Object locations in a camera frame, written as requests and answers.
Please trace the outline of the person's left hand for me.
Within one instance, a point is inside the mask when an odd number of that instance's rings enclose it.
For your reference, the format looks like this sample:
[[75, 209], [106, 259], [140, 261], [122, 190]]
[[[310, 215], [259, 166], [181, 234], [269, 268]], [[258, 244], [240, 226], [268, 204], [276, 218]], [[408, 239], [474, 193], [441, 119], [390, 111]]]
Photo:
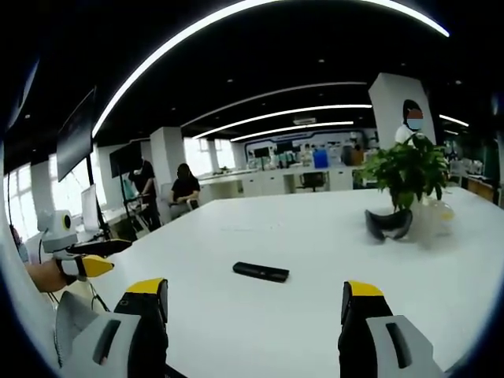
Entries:
[[77, 281], [76, 276], [64, 273], [60, 260], [45, 261], [38, 265], [25, 263], [24, 267], [34, 285], [42, 293], [60, 291]]

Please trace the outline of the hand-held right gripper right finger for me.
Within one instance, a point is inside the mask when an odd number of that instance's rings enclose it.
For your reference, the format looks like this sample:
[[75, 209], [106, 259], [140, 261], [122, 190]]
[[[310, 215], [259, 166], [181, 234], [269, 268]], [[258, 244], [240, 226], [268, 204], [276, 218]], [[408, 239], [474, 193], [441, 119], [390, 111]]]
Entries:
[[394, 315], [383, 292], [355, 280], [343, 284], [341, 377], [444, 377], [433, 345], [403, 315]]

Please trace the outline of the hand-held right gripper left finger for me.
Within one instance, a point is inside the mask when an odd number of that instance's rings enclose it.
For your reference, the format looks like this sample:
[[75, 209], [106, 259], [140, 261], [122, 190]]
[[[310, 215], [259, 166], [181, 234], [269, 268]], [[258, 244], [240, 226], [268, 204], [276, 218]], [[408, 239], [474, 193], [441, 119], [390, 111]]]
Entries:
[[169, 339], [168, 281], [131, 285], [112, 312], [65, 292], [56, 312], [61, 377], [164, 377]]

